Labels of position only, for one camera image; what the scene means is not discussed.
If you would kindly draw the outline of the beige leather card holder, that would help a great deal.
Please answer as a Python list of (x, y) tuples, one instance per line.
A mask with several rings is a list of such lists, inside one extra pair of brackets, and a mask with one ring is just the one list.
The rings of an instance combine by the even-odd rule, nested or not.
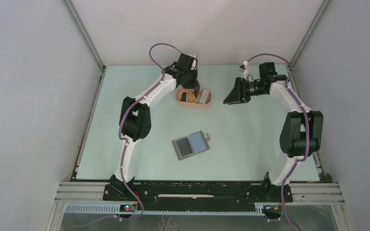
[[(188, 139), (193, 153), (181, 157), (179, 155), (179, 152), (178, 152), (178, 149), (177, 149), (177, 146), (176, 146), (176, 141), (179, 140), (179, 139), (183, 139), (183, 138)], [(173, 148), (175, 150), (177, 159), (179, 161), (181, 161), (181, 160), (184, 160), (186, 158), (195, 156), (199, 153), (202, 153), (202, 152), (205, 152), (205, 151), (209, 150), (210, 149), (210, 146), (208, 144), (209, 141), (210, 141), (209, 134), (208, 133), (205, 134), (203, 131), (200, 130), (200, 131), (198, 131), (196, 133), (193, 133), (193, 134), (190, 134), (186, 137), (182, 137), (182, 138), (178, 138), (178, 139), (173, 140), (172, 145), (173, 145)]]

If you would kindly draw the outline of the grey card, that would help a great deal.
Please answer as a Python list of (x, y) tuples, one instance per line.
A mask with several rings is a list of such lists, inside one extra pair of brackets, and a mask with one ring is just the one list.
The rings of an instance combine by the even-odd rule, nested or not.
[(187, 138), (176, 141), (176, 146), (181, 157), (192, 154), (192, 149)]

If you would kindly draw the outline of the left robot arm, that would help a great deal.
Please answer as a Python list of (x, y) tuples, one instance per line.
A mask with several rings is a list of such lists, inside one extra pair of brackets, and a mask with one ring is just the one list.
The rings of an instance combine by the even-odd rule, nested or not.
[(135, 98), (123, 100), (119, 121), (122, 151), (117, 170), (110, 178), (114, 194), (120, 200), (132, 197), (133, 187), (129, 183), (134, 179), (133, 150), (150, 133), (151, 108), (178, 87), (190, 90), (194, 98), (198, 97), (200, 84), (196, 55), (181, 53), (176, 62), (162, 69), (160, 77), (148, 89)]

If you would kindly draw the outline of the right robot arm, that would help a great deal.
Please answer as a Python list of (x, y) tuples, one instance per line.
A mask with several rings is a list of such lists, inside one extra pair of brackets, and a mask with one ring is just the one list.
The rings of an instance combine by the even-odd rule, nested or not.
[(259, 78), (249, 80), (249, 63), (239, 66), (243, 77), (237, 77), (230, 93), (223, 103), (248, 103), (253, 96), (270, 95), (286, 111), (279, 145), (282, 153), (276, 164), (267, 172), (261, 195), (267, 201), (274, 201), (280, 195), (279, 186), (289, 183), (296, 167), (304, 162), (321, 146), (323, 114), (307, 106), (294, 91), (288, 77), (277, 73), (273, 62), (259, 65)]

